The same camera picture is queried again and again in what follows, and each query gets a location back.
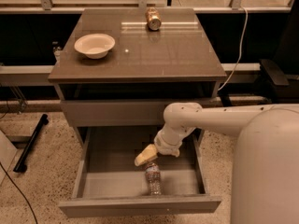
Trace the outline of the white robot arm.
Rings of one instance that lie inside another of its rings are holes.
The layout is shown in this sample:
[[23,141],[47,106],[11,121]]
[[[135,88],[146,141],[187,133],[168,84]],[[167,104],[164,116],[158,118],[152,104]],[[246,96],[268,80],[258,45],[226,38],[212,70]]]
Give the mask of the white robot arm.
[[237,138],[231,224],[299,224],[299,104],[203,108],[173,103],[135,165],[158,154],[177,157],[182,140],[197,128]]

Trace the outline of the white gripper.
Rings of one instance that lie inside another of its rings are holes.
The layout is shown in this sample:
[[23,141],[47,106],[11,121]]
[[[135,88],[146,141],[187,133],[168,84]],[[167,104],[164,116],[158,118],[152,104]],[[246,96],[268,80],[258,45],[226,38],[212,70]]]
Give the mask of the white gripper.
[[148,161],[153,161],[158,158],[157,153],[162,155],[170,155],[178,157],[180,155],[179,148],[182,145],[181,139],[175,135],[165,134],[163,131],[159,131],[154,138],[154,145],[150,144],[136,156],[135,166],[140,166]]

